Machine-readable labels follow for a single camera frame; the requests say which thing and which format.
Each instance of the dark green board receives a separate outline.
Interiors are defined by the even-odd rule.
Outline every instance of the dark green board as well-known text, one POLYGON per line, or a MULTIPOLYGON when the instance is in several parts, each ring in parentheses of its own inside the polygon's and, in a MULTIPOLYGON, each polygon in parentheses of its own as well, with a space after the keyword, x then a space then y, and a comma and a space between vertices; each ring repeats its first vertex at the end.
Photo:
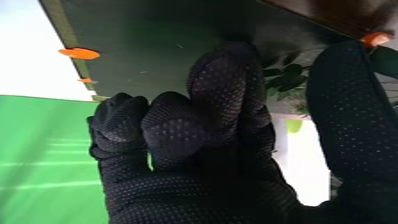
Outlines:
POLYGON ((191 66, 225 40, 253 41, 267 61, 347 39, 250 0, 68 0, 63 8, 81 47, 102 52, 86 62, 102 96, 186 93, 191 66))

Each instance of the white surface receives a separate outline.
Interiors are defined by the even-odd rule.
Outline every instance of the white surface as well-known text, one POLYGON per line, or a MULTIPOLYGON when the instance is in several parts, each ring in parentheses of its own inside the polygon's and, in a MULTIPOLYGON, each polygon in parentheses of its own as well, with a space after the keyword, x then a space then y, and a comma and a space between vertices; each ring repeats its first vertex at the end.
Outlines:
POLYGON ((312 120, 305 121, 298 134, 289 133, 285 119, 275 119, 278 132, 278 153, 275 158, 305 205, 317 206, 331 198, 331 171, 312 120))
POLYGON ((0 0, 0 95, 91 101, 38 0, 0 0))

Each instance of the white stripe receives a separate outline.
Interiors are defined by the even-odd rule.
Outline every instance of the white stripe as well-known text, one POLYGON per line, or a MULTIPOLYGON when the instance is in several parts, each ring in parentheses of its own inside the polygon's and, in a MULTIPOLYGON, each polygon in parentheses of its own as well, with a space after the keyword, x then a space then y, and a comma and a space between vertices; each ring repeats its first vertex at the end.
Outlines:
POLYGON ((0 187, 0 191, 3 190, 29 190, 29 189, 44 189, 44 188, 58 188, 58 187, 83 187, 83 186, 97 186, 100 184, 102 184, 102 181, 47 183, 47 184, 36 184, 36 185, 20 185, 13 187, 0 187))
POLYGON ((49 151, 49 154, 86 154, 90 155, 90 150, 58 150, 58 151, 49 151))
POLYGON ((60 161, 60 162, 36 162, 36 163, 0 163, 0 167, 12 166, 68 166, 68 165, 93 165, 97 161, 60 161))

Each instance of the orange tab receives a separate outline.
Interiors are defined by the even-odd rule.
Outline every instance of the orange tab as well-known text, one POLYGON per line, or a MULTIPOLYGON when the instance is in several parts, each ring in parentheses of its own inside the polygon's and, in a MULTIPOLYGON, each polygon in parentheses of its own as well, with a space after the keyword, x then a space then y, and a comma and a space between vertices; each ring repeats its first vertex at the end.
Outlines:
POLYGON ((100 58, 100 53, 84 48, 61 49, 60 52, 77 59, 93 60, 100 58))
POLYGON ((395 39, 395 36, 390 33, 378 32, 367 35, 362 41, 365 42, 367 47, 374 48, 385 43, 388 43, 394 39, 395 39))
POLYGON ((91 78, 84 78, 79 81, 84 82, 84 83, 91 83, 93 82, 93 79, 91 78))

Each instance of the green panel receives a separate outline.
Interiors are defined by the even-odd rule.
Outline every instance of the green panel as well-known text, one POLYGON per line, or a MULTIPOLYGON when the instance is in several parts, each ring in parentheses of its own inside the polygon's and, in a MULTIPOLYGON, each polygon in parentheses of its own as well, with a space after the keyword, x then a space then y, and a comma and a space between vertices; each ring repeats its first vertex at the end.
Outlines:
POLYGON ((97 104, 0 96, 0 223, 107 223, 86 117, 97 104))

